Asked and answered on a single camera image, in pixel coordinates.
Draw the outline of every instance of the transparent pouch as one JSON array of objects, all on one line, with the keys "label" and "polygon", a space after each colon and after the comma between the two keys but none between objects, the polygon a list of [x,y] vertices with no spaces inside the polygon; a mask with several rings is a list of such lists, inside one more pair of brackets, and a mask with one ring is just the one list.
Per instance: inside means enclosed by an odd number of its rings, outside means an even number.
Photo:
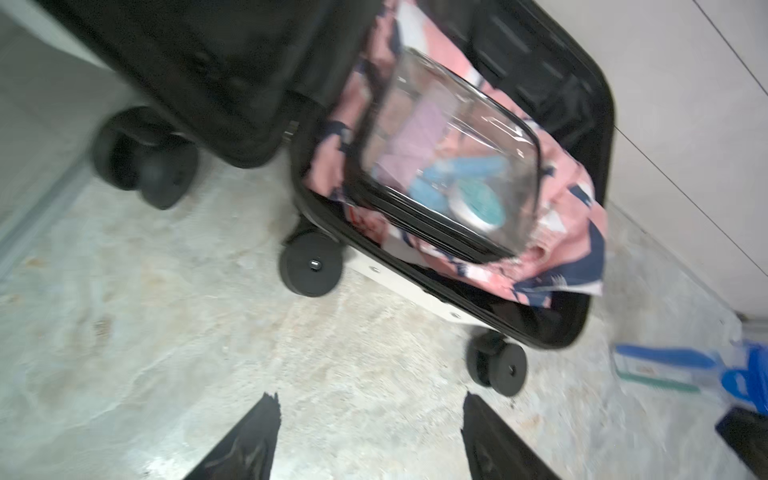
[{"label": "transparent pouch", "polygon": [[406,48],[350,152],[353,199],[474,263],[521,252],[540,147],[524,121]]}]

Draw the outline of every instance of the black wheel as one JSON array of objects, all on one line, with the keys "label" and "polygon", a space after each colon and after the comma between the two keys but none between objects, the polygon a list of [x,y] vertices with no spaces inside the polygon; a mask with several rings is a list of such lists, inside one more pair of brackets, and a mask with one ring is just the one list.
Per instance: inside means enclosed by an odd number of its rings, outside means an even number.
[{"label": "black wheel", "polygon": [[302,233],[280,254],[280,278],[294,293],[323,296],[341,279],[341,250],[341,245],[323,233]]},{"label": "black wheel", "polygon": [[96,134],[91,146],[91,162],[96,174],[105,182],[121,190],[136,190],[138,168],[134,150],[137,143],[118,129],[111,118]]},{"label": "black wheel", "polygon": [[139,189],[148,204],[171,208],[189,190],[197,172],[199,153],[195,144],[171,135],[158,147],[145,147],[139,167]]},{"label": "black wheel", "polygon": [[504,396],[515,396],[522,390],[528,374],[528,358],[523,348],[508,343],[489,359],[488,380],[491,387]]},{"label": "black wheel", "polygon": [[480,386],[491,386],[488,378],[488,355],[476,349],[472,342],[467,347],[467,371],[472,381]]},{"label": "black wheel", "polygon": [[165,142],[173,126],[149,107],[133,107],[112,116],[91,146],[96,174],[113,187],[136,190],[142,147]]}]

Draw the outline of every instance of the suitcase lid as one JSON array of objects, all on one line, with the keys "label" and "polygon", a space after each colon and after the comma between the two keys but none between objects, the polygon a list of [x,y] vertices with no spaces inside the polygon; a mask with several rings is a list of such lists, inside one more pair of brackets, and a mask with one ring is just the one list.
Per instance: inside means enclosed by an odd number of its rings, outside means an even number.
[{"label": "suitcase lid", "polygon": [[153,107],[236,167],[341,94],[381,0],[41,0]]}]

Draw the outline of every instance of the open suitcase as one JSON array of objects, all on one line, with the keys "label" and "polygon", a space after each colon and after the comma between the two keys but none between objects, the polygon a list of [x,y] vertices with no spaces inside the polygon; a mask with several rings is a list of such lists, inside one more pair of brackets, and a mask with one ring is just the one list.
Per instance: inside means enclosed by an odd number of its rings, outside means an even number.
[{"label": "open suitcase", "polygon": [[[529,346],[560,349],[583,330],[588,295],[556,292],[551,308],[541,308],[439,276],[382,250],[346,221],[338,203],[305,187],[303,177],[325,119],[382,9],[381,0],[38,2],[155,109],[124,112],[97,138],[97,171],[113,185],[141,188],[151,204],[167,208],[194,175],[197,158],[190,140],[240,168],[265,164],[288,141],[302,214],[281,261],[292,290],[309,296],[330,290],[318,287],[312,275],[322,270],[320,275],[338,279],[344,244],[373,271],[375,265],[385,266],[450,305],[458,312],[455,318],[466,316]],[[523,107],[585,166],[594,199],[602,204],[613,100],[599,67],[573,38],[531,0],[416,4],[491,86]],[[184,137],[172,135],[178,131]],[[141,172],[130,165],[138,159]],[[485,335],[470,347],[475,381],[488,386],[494,371],[508,375],[506,368],[489,366],[491,357],[504,352],[503,336]],[[525,370],[521,349],[505,355],[504,361],[520,362],[518,368]],[[497,390],[511,395],[519,388]]]}]

